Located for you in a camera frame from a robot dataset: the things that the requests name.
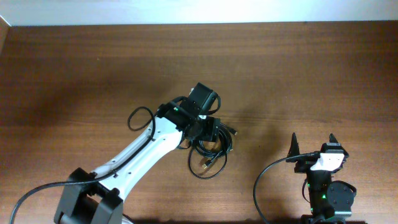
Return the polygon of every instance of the power cord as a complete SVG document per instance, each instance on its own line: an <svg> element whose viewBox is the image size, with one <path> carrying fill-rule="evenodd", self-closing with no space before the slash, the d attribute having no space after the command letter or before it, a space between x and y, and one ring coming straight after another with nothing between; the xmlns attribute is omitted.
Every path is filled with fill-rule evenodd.
<svg viewBox="0 0 398 224"><path fill-rule="evenodd" d="M133 129L133 128L131 128L131 126L130 126L130 121L131 121L131 118L132 118L139 110L146 110L146 111L148 111L148 113L150 114L150 120L149 120L145 125L143 125L142 127L137 128L137 129ZM14 207L14 209L12 210L12 213L11 213L11 217L10 217L10 222L9 222L9 223L10 223L10 224L14 224L14 222L15 222L15 217L16 217L16 215L17 215L17 212L18 212L19 207L22 205L22 203L23 203L28 197L30 197L31 195L33 195L33 194L36 193L36 192L39 192L39 191L41 191L41 190L48 189L48 188L51 188L51 187L62 187L62 186L80 185L80 184L93 184L93 183L99 182L99 181L101 181L101 180L107 179L108 177L111 177L112 175L115 175L115 174L116 174L119 170L121 170L127 163L129 163L129 162L132 160L132 158L134 158L140 151L142 151L143 148L145 148L145 147L149 144L149 142L150 142L150 141L152 140L152 138L154 137L155 130L156 130L155 116L154 116L154 114L152 113L152 111L151 111L149 108L147 108L147 107L145 107L145 106L141 106L141 107L138 107L137 109L135 109L135 110L130 114L129 118L127 119L127 125L128 125L128 127L129 127L129 129L132 130L132 131L139 131L139 130L141 130L142 128L146 127L151 121L152 121L152 132L151 132L151 134L149 135L149 138L142 144L142 146L141 146L140 148L137 149L137 151L136 151L135 153L133 153L133 154L132 154L128 159L126 159L122 164L120 164L119 166L117 166L117 168L113 169L111 172L105 174L104 176L95 178L95 179L93 179L93 180L88 180L88 181L77 181L77 182L76 182L76 181L54 182L54 183L49 183L49 184L44 184L44 185L38 186L38 187L36 187L36 188L34 188L34 189L28 191L28 192L27 192L26 194L24 194L24 195L18 200L18 202L15 204L15 207Z"/></svg>
<svg viewBox="0 0 398 224"><path fill-rule="evenodd" d="M254 205L256 206L257 211L259 212L260 217L262 218L262 220L266 223L266 224L270 224L270 222L266 219L266 217L264 216L264 214L261 212L261 209L257 203L257 198L256 198L256 189L257 189L257 185L260 181L260 178L267 172L267 170L269 170L271 167L273 167L274 165L286 161L286 159L296 159L296 158L300 158L300 157L305 157L305 156L314 156L316 153L311 152L311 153L306 153L306 154L301 154L301 155L297 155L297 156L291 156L291 157L286 157L283 159L279 159L271 164L269 164L257 177L255 183L254 183L254 187L253 187L253 199L254 199Z"/></svg>
<svg viewBox="0 0 398 224"><path fill-rule="evenodd" d="M197 178L202 179L202 180L208 180L211 179L215 176L217 176L218 174L220 174L221 171L223 171L223 169L226 166L228 157L227 154L232 150L232 137L231 134L233 135L237 135L237 131L235 131L233 128L228 127L227 125L221 123L220 127L219 127L219 131L218 131L218 139L220 139L220 150L218 152L214 152L211 150L206 149L205 145L203 144L203 141L198 141L198 140L193 140L190 141L189 143L189 147L191 147L191 150L189 152L188 155L188 168L189 171ZM224 160L224 164L221 167L221 169L216 172L215 174L209 176L209 177L202 177L198 174L196 174L193 170L192 170L192 166L191 166L191 159L192 159L192 154L193 151L196 151L199 155L205 157L205 158L209 158L203 165L204 169L207 169L209 166L211 166L215 161L217 161L219 158L225 156L225 160Z"/></svg>

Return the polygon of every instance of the wooden surface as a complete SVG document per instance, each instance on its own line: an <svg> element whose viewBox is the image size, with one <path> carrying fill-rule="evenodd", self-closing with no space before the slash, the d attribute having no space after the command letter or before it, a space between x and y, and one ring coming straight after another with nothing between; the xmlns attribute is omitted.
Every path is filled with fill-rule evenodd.
<svg viewBox="0 0 398 224"><path fill-rule="evenodd" d="M124 149L140 134L126 126L134 108L155 110L203 82L222 97L216 115L239 131L226 169L196 179L188 151L173 151L133 189L128 215L258 220L253 183L287 155L292 133L302 152L334 133L350 154L335 177L358 188L352 220L394 223L397 71L398 22L13 27L0 57L0 220L28 190ZM293 168L283 163L261 181L271 220L310 213L305 176ZM51 223L61 192L28 199L16 223Z"/></svg>
<svg viewBox="0 0 398 224"><path fill-rule="evenodd" d="M0 17L0 54L1 54L2 47L4 45L4 41L6 40L6 37L7 37L8 27L9 26L6 23L6 21L4 21Z"/></svg>

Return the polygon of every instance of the white backdrop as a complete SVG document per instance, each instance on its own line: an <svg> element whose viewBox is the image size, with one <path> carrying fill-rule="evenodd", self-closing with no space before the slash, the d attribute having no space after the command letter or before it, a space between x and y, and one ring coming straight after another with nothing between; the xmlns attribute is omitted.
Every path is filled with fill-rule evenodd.
<svg viewBox="0 0 398 224"><path fill-rule="evenodd" d="M398 19L398 0L0 0L11 26Z"/></svg>

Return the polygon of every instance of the white wall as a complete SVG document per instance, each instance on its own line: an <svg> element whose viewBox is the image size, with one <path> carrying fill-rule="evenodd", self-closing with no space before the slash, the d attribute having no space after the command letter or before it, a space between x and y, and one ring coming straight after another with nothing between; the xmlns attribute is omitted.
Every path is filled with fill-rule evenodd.
<svg viewBox="0 0 398 224"><path fill-rule="evenodd" d="M398 19L398 0L0 0L12 26Z"/></svg>

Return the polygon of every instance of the white panel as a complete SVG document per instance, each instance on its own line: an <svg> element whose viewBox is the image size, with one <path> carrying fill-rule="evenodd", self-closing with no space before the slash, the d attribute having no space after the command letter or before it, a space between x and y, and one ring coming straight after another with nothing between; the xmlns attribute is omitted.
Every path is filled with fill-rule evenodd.
<svg viewBox="0 0 398 224"><path fill-rule="evenodd" d="M397 0L0 0L12 26L398 19Z"/></svg>

